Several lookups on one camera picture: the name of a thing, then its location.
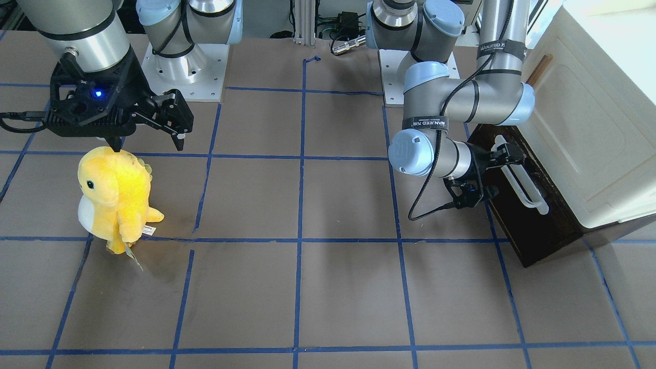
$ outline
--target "yellow plush toy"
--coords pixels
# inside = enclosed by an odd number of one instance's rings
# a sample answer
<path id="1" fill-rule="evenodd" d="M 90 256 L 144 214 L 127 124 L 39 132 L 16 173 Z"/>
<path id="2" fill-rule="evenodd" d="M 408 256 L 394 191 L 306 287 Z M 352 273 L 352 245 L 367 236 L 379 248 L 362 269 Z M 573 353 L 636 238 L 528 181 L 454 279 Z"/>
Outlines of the yellow plush toy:
<path id="1" fill-rule="evenodd" d="M 87 231 L 107 240 L 116 254 L 127 252 L 141 237 L 146 222 L 159 222 L 164 214 L 148 206 L 150 165 L 121 150 L 98 147 L 82 157 L 77 180 L 82 199 L 77 218 Z"/>

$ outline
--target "white drawer handle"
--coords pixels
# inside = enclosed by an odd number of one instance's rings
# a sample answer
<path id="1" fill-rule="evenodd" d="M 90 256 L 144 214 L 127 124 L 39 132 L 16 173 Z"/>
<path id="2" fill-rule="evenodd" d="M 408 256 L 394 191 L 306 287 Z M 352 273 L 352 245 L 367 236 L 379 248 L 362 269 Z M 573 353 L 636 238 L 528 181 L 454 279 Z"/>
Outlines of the white drawer handle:
<path id="1" fill-rule="evenodd" d="M 496 150 L 500 145 L 506 143 L 506 140 L 503 136 L 497 135 L 494 142 L 495 144 L 492 146 L 492 151 Z M 542 197 L 542 194 L 537 189 L 535 183 L 533 183 L 533 180 L 523 166 L 511 164 L 501 167 L 501 171 L 506 176 L 510 186 L 513 190 L 515 190 L 517 197 L 525 207 L 534 207 L 541 215 L 545 215 L 549 212 L 549 205 L 547 205 L 546 201 Z"/>

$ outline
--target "metal post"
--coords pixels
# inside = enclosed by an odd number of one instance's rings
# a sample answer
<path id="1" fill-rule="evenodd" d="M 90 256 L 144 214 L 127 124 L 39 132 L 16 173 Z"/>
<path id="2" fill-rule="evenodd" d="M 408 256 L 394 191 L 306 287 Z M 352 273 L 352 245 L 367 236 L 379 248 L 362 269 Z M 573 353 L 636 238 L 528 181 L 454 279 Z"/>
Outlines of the metal post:
<path id="1" fill-rule="evenodd" d="M 314 46 L 315 0 L 294 0 L 296 29 L 294 42 L 299 45 Z"/>

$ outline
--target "light blue joint cap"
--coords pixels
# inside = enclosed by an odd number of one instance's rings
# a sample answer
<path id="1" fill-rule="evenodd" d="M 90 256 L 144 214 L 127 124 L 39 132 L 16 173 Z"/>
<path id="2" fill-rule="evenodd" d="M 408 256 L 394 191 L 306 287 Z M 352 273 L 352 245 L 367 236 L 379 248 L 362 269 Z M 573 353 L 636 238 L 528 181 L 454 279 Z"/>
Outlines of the light blue joint cap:
<path id="1" fill-rule="evenodd" d="M 241 6 L 241 0 L 236 0 L 235 4 L 235 16 L 232 18 L 232 28 L 230 28 L 230 35 L 228 36 L 227 45 L 235 45 L 236 43 L 241 42 L 241 37 L 243 35 L 243 10 Z"/>
<path id="2" fill-rule="evenodd" d="M 412 128 L 397 133 L 387 149 L 394 170 L 418 177 L 428 174 L 434 155 L 428 136 Z"/>
<path id="3" fill-rule="evenodd" d="M 449 67 L 439 62 L 421 62 L 417 63 L 405 73 L 405 94 L 408 90 L 419 86 L 420 84 L 440 77 L 449 77 Z"/>
<path id="4" fill-rule="evenodd" d="M 523 91 L 519 103 L 506 120 L 497 125 L 520 125 L 527 121 L 535 107 L 535 93 L 531 85 L 522 83 Z"/>
<path id="5" fill-rule="evenodd" d="M 136 13 L 139 23 L 153 26 L 166 19 L 180 5 L 180 0 L 137 0 Z"/>
<path id="6" fill-rule="evenodd" d="M 370 1 L 367 3 L 367 29 L 365 30 L 365 37 L 367 38 L 365 44 L 367 47 L 370 49 L 376 49 L 378 50 L 378 45 L 376 44 L 376 37 L 373 35 L 373 11 L 371 10 L 371 6 L 373 4 L 373 1 Z"/>
<path id="7" fill-rule="evenodd" d="M 433 26 L 451 37 L 458 37 L 464 26 L 464 13 L 450 0 L 426 0 L 424 15 Z"/>

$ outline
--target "white belly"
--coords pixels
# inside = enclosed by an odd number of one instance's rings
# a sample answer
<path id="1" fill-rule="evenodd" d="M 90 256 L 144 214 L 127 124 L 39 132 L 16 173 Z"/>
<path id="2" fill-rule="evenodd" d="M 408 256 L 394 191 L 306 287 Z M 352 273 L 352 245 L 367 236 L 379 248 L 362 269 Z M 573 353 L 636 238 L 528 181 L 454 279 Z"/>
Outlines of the white belly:
<path id="1" fill-rule="evenodd" d="M 80 204 L 77 207 L 77 220 L 89 233 L 91 233 L 91 229 L 93 228 L 94 213 L 93 203 L 88 197 L 82 195 Z"/>

